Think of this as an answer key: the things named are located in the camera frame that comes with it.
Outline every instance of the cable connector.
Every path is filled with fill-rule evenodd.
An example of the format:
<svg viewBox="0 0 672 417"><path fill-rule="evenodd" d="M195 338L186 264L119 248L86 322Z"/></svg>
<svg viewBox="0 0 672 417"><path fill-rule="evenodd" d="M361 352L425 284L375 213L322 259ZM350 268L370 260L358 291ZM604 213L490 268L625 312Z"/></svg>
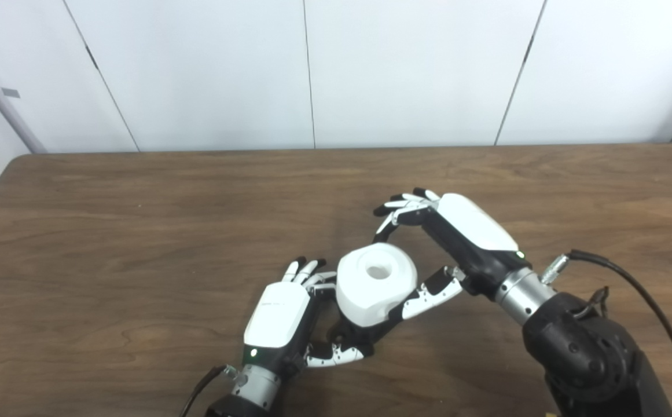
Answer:
<svg viewBox="0 0 672 417"><path fill-rule="evenodd" d="M248 382L248 377L242 372L238 372L232 365L227 365L222 373L224 373L226 377L232 379L238 386L244 386L246 382Z"/></svg>
<svg viewBox="0 0 672 417"><path fill-rule="evenodd" d="M567 256L567 254L561 254L547 267L547 269L544 270L544 272L542 272L539 276L539 280L544 285L551 285L551 283L555 282L557 277L560 276L560 272L565 269L569 260L570 257Z"/></svg>

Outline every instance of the wood grain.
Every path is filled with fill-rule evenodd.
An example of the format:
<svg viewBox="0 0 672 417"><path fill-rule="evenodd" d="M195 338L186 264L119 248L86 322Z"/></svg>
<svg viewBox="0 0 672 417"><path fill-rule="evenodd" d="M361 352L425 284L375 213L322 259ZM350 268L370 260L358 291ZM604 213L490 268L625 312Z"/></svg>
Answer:
<svg viewBox="0 0 672 417"><path fill-rule="evenodd" d="M0 417L172 416L209 367L237 364L264 286L291 258L333 265L370 243L371 209L416 185L468 195L537 271L575 247L629 269L672 320L672 145L23 156L0 179ZM428 276L450 259L394 234ZM618 277L574 265L558 288L610 285L613 319L672 402L672 347ZM280 411L543 415L519 327L462 295L377 355L307 370ZM227 391L214 382L191 415Z"/></svg>

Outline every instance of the robotic hand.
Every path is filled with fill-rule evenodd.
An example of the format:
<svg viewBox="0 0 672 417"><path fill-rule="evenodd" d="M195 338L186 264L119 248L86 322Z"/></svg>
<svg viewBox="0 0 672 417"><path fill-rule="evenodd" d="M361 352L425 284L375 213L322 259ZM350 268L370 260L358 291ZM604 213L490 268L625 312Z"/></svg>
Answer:
<svg viewBox="0 0 672 417"><path fill-rule="evenodd" d="M593 254L571 251L538 277L503 227L455 193L439 197L415 188L392 197L374 214L387 216L375 242L386 242L399 225L420 225L457 261L464 276L455 276L462 288L497 302L523 327L524 345L545 368L551 394L565 417L672 417L645 354L624 327L606 317L605 309L601 315L595 308L608 288L586 302L551 287L569 259L609 267L629 280L620 267ZM643 288L637 291L646 294ZM649 295L645 300L650 303ZM667 320L662 321L672 333Z"/></svg>
<svg viewBox="0 0 672 417"><path fill-rule="evenodd" d="M319 360L312 356L310 335L321 301L332 299L336 288L336 272L316 272L324 265L324 259L297 258L280 282L265 288L243 336L243 371L225 369L235 385L209 406L208 417L269 415L282 383Z"/></svg>

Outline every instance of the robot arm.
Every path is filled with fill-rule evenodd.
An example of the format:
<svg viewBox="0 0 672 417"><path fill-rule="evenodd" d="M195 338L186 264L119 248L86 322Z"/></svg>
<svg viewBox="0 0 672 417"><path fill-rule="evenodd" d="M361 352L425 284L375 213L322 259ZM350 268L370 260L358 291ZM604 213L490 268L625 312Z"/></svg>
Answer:
<svg viewBox="0 0 672 417"><path fill-rule="evenodd" d="M658 378L629 333L592 304L550 286L565 259L539 278L513 238L455 193L439 197L416 188L374 213L387 216L376 242L385 242L399 225L420 225L457 261L468 293L497 302L522 326L524 345L545 368L565 417L672 417Z"/></svg>

